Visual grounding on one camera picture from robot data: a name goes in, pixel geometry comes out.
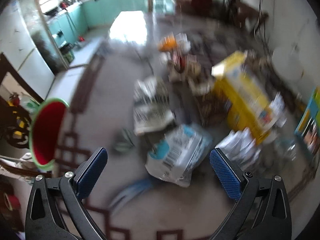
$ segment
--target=white plastic bag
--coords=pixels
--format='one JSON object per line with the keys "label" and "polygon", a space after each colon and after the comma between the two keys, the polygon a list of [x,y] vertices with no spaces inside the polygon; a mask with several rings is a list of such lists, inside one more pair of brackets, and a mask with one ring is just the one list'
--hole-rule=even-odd
{"label": "white plastic bag", "polygon": [[148,153],[146,169],[158,179],[188,187],[192,170],[210,152],[211,144],[211,137],[201,128],[181,125]]}
{"label": "white plastic bag", "polygon": [[236,162],[243,171],[257,162],[261,151],[256,147],[256,139],[252,139],[249,128],[236,133],[232,130],[216,148],[220,148],[228,159]]}

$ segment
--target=metal screw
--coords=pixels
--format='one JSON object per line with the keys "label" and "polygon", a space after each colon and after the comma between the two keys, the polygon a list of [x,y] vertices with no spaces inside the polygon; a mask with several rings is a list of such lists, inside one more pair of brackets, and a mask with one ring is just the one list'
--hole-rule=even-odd
{"label": "metal screw", "polygon": [[43,178],[42,175],[38,175],[38,176],[36,176],[36,181],[40,181],[42,178]]}
{"label": "metal screw", "polygon": [[245,173],[245,175],[248,177],[248,178],[251,178],[253,176],[253,173],[251,171],[247,171]]}
{"label": "metal screw", "polygon": [[275,180],[276,180],[276,181],[281,181],[281,177],[280,177],[279,175],[276,175],[276,176],[275,176]]}
{"label": "metal screw", "polygon": [[71,178],[73,176],[73,172],[72,171],[68,171],[68,172],[66,172],[66,174],[64,176],[66,178]]}

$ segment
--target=orange object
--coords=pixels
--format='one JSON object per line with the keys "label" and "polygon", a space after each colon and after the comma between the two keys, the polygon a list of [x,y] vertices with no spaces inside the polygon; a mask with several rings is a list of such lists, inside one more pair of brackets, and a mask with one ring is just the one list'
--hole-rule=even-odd
{"label": "orange object", "polygon": [[177,46],[176,39],[173,34],[163,38],[158,45],[158,49],[161,52],[166,52],[174,49]]}

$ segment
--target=yellow box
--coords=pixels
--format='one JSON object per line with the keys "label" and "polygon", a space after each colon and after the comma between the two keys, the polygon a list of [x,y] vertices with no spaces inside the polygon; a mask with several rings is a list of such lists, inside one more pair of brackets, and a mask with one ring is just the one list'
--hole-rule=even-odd
{"label": "yellow box", "polygon": [[256,143],[260,144],[270,134],[276,118],[257,81],[242,71],[245,59],[246,55],[237,51],[213,67],[216,82],[212,92],[230,101],[227,116],[230,128],[237,131],[248,127]]}

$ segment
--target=barcode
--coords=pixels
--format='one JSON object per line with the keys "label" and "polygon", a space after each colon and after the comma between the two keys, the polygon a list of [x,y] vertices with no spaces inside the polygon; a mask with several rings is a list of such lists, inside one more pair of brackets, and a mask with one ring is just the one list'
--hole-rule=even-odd
{"label": "barcode", "polygon": [[165,157],[163,164],[172,170],[173,166],[176,164],[179,156],[181,155],[181,150],[177,147],[172,147]]}

